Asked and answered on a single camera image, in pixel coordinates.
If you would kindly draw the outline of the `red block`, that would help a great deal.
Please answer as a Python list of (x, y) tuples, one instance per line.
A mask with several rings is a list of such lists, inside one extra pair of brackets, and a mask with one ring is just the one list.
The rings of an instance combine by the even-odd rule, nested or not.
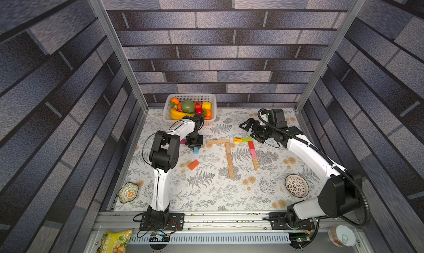
[(249, 145), (250, 150), (255, 150), (255, 146), (254, 146), (253, 141), (249, 141), (248, 145)]

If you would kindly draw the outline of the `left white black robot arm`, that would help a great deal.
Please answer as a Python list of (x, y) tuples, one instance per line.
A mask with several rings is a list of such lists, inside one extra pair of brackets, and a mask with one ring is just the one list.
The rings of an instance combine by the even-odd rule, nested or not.
[(141, 219), (133, 219), (140, 223), (140, 230), (163, 229), (170, 222), (170, 178), (172, 169), (178, 163), (181, 140), (190, 149), (200, 149), (203, 136), (199, 130), (203, 127), (204, 117), (201, 114), (185, 116), (178, 125), (167, 131), (157, 131), (154, 134), (150, 150), (150, 166), (154, 171), (154, 189), (150, 206), (145, 213), (140, 213)]

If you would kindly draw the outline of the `wood block marked 71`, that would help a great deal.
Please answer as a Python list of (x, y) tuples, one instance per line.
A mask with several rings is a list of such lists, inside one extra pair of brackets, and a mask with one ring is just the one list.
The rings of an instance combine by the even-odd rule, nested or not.
[(227, 157), (228, 166), (233, 166), (233, 161), (232, 161), (231, 154), (230, 153), (227, 153), (226, 157)]

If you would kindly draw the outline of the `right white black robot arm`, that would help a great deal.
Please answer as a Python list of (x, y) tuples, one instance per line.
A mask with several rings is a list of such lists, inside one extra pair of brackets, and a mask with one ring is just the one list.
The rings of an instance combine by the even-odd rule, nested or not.
[(268, 221), (291, 229), (300, 227), (304, 221), (338, 217), (357, 228), (369, 224), (371, 211), (362, 190), (360, 173), (337, 164), (311, 143), (299, 128), (289, 127), (283, 110), (260, 109), (257, 117), (257, 120), (250, 118), (239, 127), (249, 131), (259, 143), (272, 138), (295, 153), (324, 184), (317, 197), (289, 205), (283, 216), (269, 216)]

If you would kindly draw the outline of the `orange block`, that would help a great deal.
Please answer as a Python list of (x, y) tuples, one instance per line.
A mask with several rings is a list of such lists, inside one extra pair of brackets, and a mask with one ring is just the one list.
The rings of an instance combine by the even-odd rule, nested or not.
[(194, 160), (193, 162), (191, 162), (188, 165), (188, 168), (193, 171), (195, 168), (198, 167), (198, 165), (199, 165), (199, 161), (198, 160)]

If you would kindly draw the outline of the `pink block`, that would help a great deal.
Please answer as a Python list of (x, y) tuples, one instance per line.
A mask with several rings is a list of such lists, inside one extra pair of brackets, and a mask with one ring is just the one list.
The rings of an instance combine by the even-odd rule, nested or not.
[(250, 150), (250, 153), (251, 153), (252, 159), (257, 159), (257, 154), (256, 154), (256, 151), (255, 150), (251, 149)]

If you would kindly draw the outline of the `yellow block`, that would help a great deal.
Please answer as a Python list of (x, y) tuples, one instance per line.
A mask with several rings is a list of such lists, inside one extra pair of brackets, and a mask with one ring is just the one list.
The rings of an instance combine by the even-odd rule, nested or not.
[(243, 141), (243, 138), (234, 138), (234, 139), (233, 139), (233, 142), (234, 142), (234, 143), (242, 143), (242, 142), (244, 142), (244, 141)]

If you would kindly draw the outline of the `green block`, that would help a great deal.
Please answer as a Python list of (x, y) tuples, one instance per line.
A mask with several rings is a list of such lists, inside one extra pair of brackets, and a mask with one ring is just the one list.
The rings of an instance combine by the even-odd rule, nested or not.
[(244, 143), (247, 143), (247, 142), (249, 142), (249, 141), (252, 141), (252, 138), (251, 138), (251, 137), (244, 137), (244, 138), (242, 138), (242, 141), (243, 141)]

